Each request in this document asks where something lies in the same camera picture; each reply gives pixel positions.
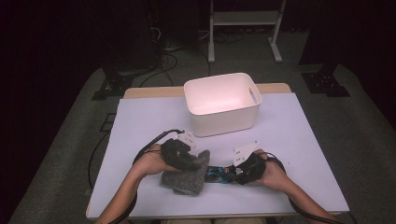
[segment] white tabletop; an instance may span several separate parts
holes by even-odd
[[[260,141],[259,147],[275,154],[288,176],[329,212],[349,211],[347,202],[323,156],[294,93],[265,93],[253,128],[235,133],[196,138],[191,154],[210,150],[209,165],[233,163],[233,149]],[[91,197],[88,218],[105,209],[137,152],[160,133],[190,129],[184,97],[120,100],[106,155]],[[159,143],[175,135],[169,134]],[[160,186],[159,175],[143,179],[131,218],[276,216],[293,214],[287,197],[265,187],[248,184],[205,183],[196,197],[176,195]]]

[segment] white plastic bin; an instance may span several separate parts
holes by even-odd
[[[193,79],[184,84],[184,92],[198,137],[251,128],[262,103],[256,84],[245,73]]]

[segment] glove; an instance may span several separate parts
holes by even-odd
[[[265,160],[256,153],[250,154],[246,161],[242,162],[237,168],[242,170],[242,173],[237,175],[233,180],[240,185],[252,182],[262,178],[265,171]]]
[[[189,146],[173,138],[161,145],[161,154],[166,164],[181,171],[196,171],[200,168],[200,165],[194,162],[197,158],[190,155],[190,150]]]

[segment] gray carpet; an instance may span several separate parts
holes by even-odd
[[[358,222],[396,223],[396,132],[361,88],[356,76],[341,65],[334,75],[350,97],[329,98],[309,92],[301,73],[318,71],[320,65],[298,65],[307,33],[279,34],[277,44],[283,63],[275,63],[266,39],[268,35],[244,35],[233,44],[215,45],[216,62],[210,64],[210,75],[245,72],[257,83],[289,84]],[[207,54],[207,44],[201,45],[201,52]],[[201,52],[184,49],[173,53],[177,66],[168,73],[174,85],[208,76],[209,64]],[[164,68],[173,63],[173,58],[163,57]],[[133,86],[138,87],[148,76],[136,78]],[[85,217],[90,199],[88,162],[104,136],[99,130],[107,113],[116,112],[120,99],[91,100],[104,79],[103,71],[98,69],[81,90],[10,223],[92,223]],[[158,75],[144,86],[169,85],[168,78]],[[93,183],[107,142],[108,137],[93,158]],[[346,214],[339,218],[352,223]],[[304,223],[304,220],[285,217],[282,223]]]

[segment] gray cloth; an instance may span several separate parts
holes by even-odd
[[[200,165],[196,171],[171,172],[165,171],[161,176],[161,185],[173,189],[176,194],[197,196],[204,187],[206,168],[209,164],[210,151],[205,150],[194,161]]]

